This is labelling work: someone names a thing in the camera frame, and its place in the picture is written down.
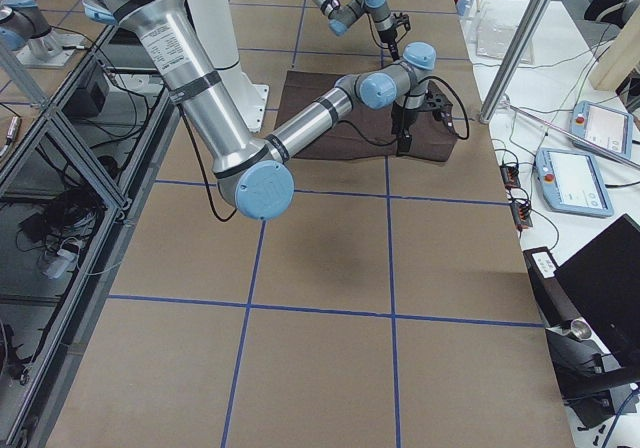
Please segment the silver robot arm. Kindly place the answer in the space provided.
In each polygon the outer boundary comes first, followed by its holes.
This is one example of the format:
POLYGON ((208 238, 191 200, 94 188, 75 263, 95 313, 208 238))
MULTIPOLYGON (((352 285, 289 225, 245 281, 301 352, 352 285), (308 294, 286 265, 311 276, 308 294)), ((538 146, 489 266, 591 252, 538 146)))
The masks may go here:
POLYGON ((400 58, 398 43, 411 30, 409 16, 393 13, 388 0, 311 0, 327 18, 329 29, 343 36, 361 18, 366 18, 374 44, 386 50, 393 61, 400 58))
POLYGON ((222 198, 258 220, 289 207, 292 156, 357 106, 378 110, 404 95, 424 94, 436 62, 431 45, 410 43, 391 65, 340 78, 275 132, 260 137, 269 89, 242 70, 229 0, 84 0, 84 5, 90 19, 138 37, 172 102, 212 154, 222 198))

